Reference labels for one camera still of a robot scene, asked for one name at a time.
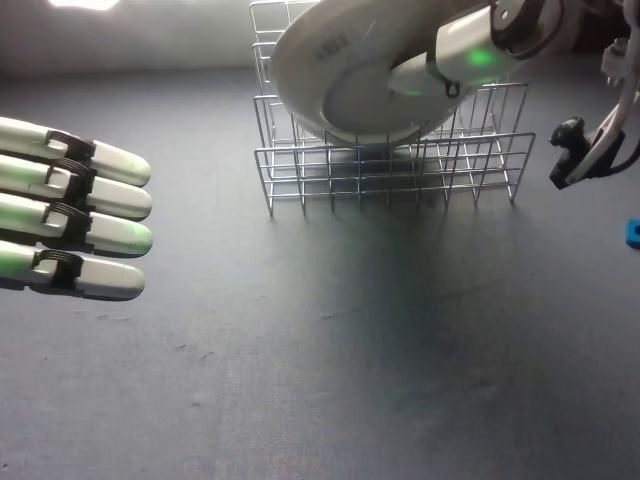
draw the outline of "metal wire basket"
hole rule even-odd
[[[324,197],[363,199],[410,195],[420,207],[431,192],[446,205],[455,192],[472,194],[477,204],[487,189],[503,189],[514,201],[534,133],[518,133],[527,97],[524,83],[492,83],[464,101],[440,128],[420,131],[413,144],[395,146],[332,144],[329,134],[306,132],[284,108],[269,80],[271,53],[286,27],[316,0],[266,0],[251,4],[253,46],[260,95],[254,98],[262,142],[255,161],[269,208],[274,202]]]

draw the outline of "blue object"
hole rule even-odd
[[[640,250],[640,220],[632,218],[627,223],[627,245]]]

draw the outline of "robotic hand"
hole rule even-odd
[[[444,89],[447,96],[455,97],[465,86],[480,85],[506,74],[551,43],[562,27],[564,2],[484,3],[442,25],[430,50],[391,71],[389,88],[399,94],[406,91],[442,94]],[[624,0],[622,6],[631,37],[616,40],[605,51],[602,61],[602,71],[609,82],[624,84],[620,101],[588,135],[584,133],[585,122],[579,117],[567,120],[555,130],[551,143],[565,149],[550,175],[559,189],[587,178],[622,172],[640,157],[639,143],[628,160],[612,166],[624,141],[622,126],[638,98],[640,79],[640,0]]]
[[[63,250],[145,255],[153,240],[137,221],[151,212],[140,188],[150,175],[132,153],[0,118],[0,286],[109,300],[140,295],[138,269]]]

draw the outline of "gray table surface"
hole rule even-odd
[[[598,64],[517,74],[515,207],[273,220],[252,71],[3,84],[4,116],[151,162],[155,245],[130,303],[0,292],[0,479],[638,478],[640,167],[547,178],[555,125],[615,102]]]

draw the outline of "white plate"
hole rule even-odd
[[[407,142],[420,125],[423,134],[439,127],[465,95],[396,94],[389,72],[426,51],[459,11],[445,0],[322,0],[278,41],[271,80],[287,110],[319,138]]]

